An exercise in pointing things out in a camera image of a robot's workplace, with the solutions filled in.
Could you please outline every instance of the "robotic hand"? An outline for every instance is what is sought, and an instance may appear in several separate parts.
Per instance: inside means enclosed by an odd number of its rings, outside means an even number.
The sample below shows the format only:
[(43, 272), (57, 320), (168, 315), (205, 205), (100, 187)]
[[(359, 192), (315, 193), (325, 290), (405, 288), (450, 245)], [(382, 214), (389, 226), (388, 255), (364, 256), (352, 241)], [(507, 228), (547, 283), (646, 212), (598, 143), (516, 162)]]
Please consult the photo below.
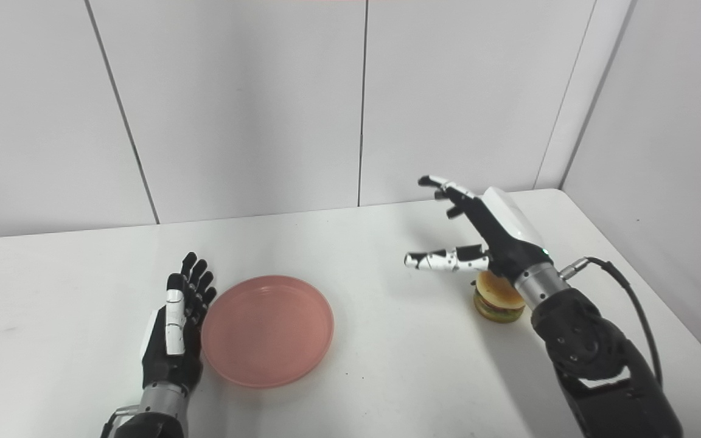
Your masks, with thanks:
[[(489, 245), (410, 252), (406, 266), (443, 271), (491, 271), (506, 278), (532, 310), (531, 324), (545, 341), (554, 371), (579, 426), (591, 438), (678, 438), (683, 432), (661, 390), (661, 371), (653, 335), (628, 281), (610, 262), (584, 257), (561, 272), (542, 239), (506, 192), (489, 188), (482, 197), (443, 178), (424, 176), (420, 186), (448, 199), (448, 217), (465, 214)], [(567, 280), (595, 263), (629, 294), (651, 349), (654, 371), (618, 327)], [(620, 378), (624, 369), (628, 378)], [(612, 383), (598, 380), (616, 379)]]
[(114, 438), (183, 438), (179, 418), (202, 375), (200, 330), (216, 296), (215, 288), (208, 288), (212, 273), (206, 269), (207, 262), (189, 252), (180, 274), (167, 279), (167, 302), (156, 313), (142, 356), (142, 399), (116, 410), (101, 438), (108, 438), (116, 419), (129, 415)]

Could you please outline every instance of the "burger patty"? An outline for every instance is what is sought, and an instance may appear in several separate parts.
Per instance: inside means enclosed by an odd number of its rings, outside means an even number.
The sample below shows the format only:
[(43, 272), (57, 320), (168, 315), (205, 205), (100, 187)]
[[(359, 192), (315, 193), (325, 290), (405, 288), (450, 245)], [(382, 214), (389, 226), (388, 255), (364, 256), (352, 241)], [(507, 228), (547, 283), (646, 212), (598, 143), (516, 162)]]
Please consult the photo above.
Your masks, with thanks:
[(478, 308), (478, 311), (483, 314), (483, 316), (496, 322), (515, 321), (521, 316), (523, 308), (525, 307), (525, 305), (522, 305), (520, 308), (499, 308), (488, 302), (478, 290), (475, 290), (473, 301), (475, 301), (475, 307)]

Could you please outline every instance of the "pink plate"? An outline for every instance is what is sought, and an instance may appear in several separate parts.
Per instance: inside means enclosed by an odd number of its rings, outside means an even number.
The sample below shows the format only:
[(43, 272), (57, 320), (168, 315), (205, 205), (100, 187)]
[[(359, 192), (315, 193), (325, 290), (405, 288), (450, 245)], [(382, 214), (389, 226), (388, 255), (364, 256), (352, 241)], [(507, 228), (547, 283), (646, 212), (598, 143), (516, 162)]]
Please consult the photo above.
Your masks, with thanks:
[(209, 365), (249, 388), (303, 377), (329, 349), (334, 318), (313, 286), (292, 277), (251, 278), (212, 303), (202, 328)]

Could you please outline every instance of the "silver cylinder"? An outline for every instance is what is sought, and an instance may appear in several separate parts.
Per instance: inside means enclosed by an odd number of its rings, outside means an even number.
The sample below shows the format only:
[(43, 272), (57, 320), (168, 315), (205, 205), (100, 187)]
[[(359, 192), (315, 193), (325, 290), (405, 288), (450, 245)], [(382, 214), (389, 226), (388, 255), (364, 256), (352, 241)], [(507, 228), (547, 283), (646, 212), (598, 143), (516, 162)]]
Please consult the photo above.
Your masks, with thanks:
[(157, 382), (145, 386), (138, 412), (160, 412), (175, 418), (184, 408), (186, 396), (180, 386), (169, 382)]
[(514, 288), (521, 294), (526, 305), (534, 310), (548, 297), (569, 289), (570, 285), (559, 276), (553, 264), (543, 262), (523, 271), (515, 280)]

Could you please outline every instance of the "cable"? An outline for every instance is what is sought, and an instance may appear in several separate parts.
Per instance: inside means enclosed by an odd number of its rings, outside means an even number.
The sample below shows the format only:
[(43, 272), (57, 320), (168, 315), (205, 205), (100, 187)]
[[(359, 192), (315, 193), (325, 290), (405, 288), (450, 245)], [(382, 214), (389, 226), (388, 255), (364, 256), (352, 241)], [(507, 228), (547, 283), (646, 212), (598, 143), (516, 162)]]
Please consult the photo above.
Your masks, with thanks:
[(648, 341), (648, 349), (650, 350), (651, 361), (654, 363), (654, 375), (656, 376), (656, 381), (659, 382), (659, 386), (662, 386), (661, 362), (659, 361), (659, 351), (656, 348), (654, 334), (651, 333), (650, 325), (648, 325), (648, 318), (646, 318), (645, 311), (643, 311), (643, 306), (640, 305), (640, 300), (637, 299), (637, 295), (632, 290), (632, 286), (629, 285), (629, 281), (626, 280), (624, 275), (621, 274), (621, 272), (618, 271), (618, 269), (610, 262), (599, 260), (596, 257), (586, 257), (586, 260), (600, 266), (603, 271), (615, 278), (615, 280), (618, 281), (618, 285), (621, 285), (621, 288), (624, 288), (626, 294), (629, 296), (629, 299), (632, 300), (632, 305), (634, 305), (635, 311), (637, 311), (637, 317), (640, 319), (640, 325), (643, 326), (643, 333), (645, 333), (646, 341)]

